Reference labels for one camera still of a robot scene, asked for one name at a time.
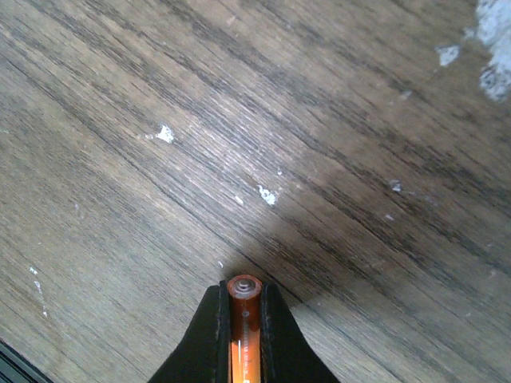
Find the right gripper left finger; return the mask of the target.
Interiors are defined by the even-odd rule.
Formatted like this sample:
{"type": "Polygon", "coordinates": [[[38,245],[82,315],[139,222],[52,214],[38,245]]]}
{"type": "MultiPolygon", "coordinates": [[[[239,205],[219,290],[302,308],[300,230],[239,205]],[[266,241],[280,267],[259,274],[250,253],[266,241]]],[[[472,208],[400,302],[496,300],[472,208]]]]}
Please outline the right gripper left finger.
{"type": "Polygon", "coordinates": [[[232,380],[227,283],[204,293],[184,336],[151,382],[227,383],[232,380]]]}

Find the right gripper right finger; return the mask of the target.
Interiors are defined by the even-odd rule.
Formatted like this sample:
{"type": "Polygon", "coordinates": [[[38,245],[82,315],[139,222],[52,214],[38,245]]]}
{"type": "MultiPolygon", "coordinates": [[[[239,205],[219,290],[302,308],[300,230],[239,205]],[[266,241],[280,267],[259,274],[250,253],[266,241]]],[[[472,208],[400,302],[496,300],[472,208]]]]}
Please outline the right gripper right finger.
{"type": "Polygon", "coordinates": [[[263,284],[260,325],[260,353],[265,382],[339,381],[307,343],[274,283],[263,284]]]}

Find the orange battery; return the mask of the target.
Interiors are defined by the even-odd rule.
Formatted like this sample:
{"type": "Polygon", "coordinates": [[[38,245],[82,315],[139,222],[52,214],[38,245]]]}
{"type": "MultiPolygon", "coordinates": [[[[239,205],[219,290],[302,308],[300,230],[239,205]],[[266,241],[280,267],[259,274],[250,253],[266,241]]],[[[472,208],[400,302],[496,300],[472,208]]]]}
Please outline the orange battery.
{"type": "Polygon", "coordinates": [[[262,381],[260,356],[260,296],[262,282],[248,274],[228,284],[231,324],[232,382],[262,381]]]}

